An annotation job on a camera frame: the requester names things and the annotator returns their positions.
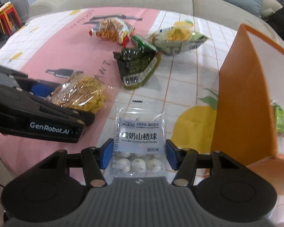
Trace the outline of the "green white chip bag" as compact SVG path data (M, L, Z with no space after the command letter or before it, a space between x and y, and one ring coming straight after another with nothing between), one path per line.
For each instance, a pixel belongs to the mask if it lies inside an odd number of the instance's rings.
M145 46L169 56L175 56L187 51L195 50L209 40L209 37L193 31L188 26L173 26L160 29L142 37L132 35L132 43L136 46Z

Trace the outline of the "clear waffle snack bag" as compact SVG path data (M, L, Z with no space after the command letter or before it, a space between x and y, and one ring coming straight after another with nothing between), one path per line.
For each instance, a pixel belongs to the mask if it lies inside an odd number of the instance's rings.
M96 114L115 94L114 88L101 80L75 72L52 92L49 101L63 108Z

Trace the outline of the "orange stool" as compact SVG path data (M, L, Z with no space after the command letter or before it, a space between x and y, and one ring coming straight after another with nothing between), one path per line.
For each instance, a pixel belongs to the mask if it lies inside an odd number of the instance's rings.
M11 36L14 30L22 27L20 17L11 2L7 2L0 7L0 26L7 36Z

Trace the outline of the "dark green seaweed bag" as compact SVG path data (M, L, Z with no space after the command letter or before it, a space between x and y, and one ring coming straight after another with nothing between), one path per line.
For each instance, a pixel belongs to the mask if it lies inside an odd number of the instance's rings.
M144 86L161 62L161 54L148 47L123 48L113 56L122 85L128 90Z

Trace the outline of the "green small snack pack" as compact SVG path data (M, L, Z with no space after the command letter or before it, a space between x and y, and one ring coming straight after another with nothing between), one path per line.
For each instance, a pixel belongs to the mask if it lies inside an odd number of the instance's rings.
M271 107L275 123L275 131L279 137L284 137L284 110L275 100L271 101Z

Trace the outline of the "orange storage box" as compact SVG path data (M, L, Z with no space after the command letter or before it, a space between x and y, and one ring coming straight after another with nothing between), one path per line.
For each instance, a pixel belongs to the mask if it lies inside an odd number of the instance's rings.
M284 137L271 101L284 110L284 48L242 24L219 71L212 151L221 151L284 195Z

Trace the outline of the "yogurt hawthorn ball bag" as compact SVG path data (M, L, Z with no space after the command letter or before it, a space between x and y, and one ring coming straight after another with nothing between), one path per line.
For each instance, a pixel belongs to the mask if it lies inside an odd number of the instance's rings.
M115 177L165 175L165 121L165 112L154 101L132 100L116 104L111 160Z

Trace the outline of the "pink white tablecloth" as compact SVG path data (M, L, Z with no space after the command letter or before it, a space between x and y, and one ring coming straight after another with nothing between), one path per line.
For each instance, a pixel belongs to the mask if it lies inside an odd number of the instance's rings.
M119 12L130 15L139 35L191 21L209 40L198 49L176 56L163 56L148 82L137 90L122 88L113 51L120 45L91 37L88 20L95 15ZM97 113L95 126L87 129L77 144L65 144L3 135L0 142L0 194L16 174L24 172L51 152L78 152L87 145L100 145L113 132L114 100L128 103L141 99L154 103L166 114L166 137L171 138L177 118L203 98L218 91L218 72L236 36L236 30L212 20L164 10L142 8L91 8L43 15L29 21L0 49L0 65L20 70L34 79L64 82L49 69L72 69L110 86L105 106ZM0 205L0 226L3 224Z

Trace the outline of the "beige sofa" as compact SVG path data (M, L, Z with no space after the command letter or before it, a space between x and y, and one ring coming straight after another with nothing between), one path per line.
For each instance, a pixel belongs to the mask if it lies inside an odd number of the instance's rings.
M56 11L90 7L139 7L194 15L238 29L245 23L258 29L266 27L265 19L282 8L276 0L263 0L260 15L224 0L36 0L29 7L29 17Z

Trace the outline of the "red fries snack bag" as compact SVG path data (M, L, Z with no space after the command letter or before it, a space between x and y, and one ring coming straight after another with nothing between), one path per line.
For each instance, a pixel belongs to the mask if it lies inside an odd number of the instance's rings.
M95 24L89 31L90 36L97 36L103 40L117 43L125 47L130 41L135 27L116 17L95 21Z

